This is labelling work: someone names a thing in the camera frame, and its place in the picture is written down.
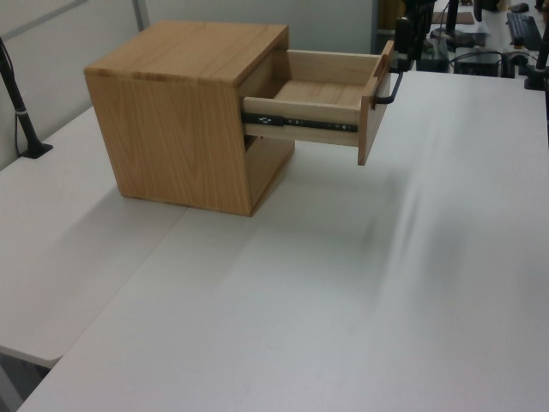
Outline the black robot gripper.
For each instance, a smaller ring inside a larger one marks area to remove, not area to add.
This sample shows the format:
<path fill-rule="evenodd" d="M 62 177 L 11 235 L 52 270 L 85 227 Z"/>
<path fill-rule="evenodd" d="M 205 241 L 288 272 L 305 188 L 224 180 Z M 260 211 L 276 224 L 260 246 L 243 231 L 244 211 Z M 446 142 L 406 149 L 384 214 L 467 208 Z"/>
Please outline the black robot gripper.
<path fill-rule="evenodd" d="M 399 18 L 395 25 L 395 52 L 399 59 L 411 60 L 413 47 L 422 47 L 430 29 L 434 0 L 404 0 L 404 5 L 406 17 Z M 410 20 L 416 21 L 414 30 Z"/>

